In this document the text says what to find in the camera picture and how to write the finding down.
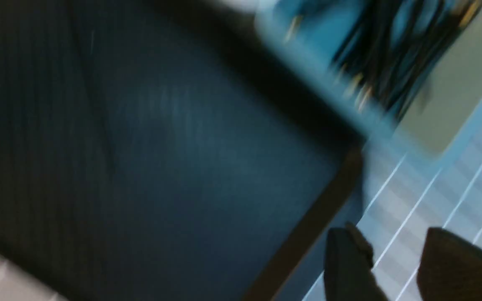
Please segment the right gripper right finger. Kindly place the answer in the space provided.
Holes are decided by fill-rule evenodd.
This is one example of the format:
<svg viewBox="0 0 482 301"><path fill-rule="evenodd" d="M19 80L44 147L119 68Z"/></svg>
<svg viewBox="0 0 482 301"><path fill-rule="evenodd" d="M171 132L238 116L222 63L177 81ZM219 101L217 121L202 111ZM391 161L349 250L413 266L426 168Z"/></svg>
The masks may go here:
<svg viewBox="0 0 482 301"><path fill-rule="evenodd" d="M482 248L446 229L430 227L417 286L423 301L482 301Z"/></svg>

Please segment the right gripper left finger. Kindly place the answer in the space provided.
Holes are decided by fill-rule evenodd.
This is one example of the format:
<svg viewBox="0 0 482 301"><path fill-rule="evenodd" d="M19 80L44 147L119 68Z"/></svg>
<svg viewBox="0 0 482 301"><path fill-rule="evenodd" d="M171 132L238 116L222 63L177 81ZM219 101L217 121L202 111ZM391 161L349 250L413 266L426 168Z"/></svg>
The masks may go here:
<svg viewBox="0 0 482 301"><path fill-rule="evenodd" d="M328 301L386 301L372 272L374 249L353 223L327 234L324 290Z"/></svg>

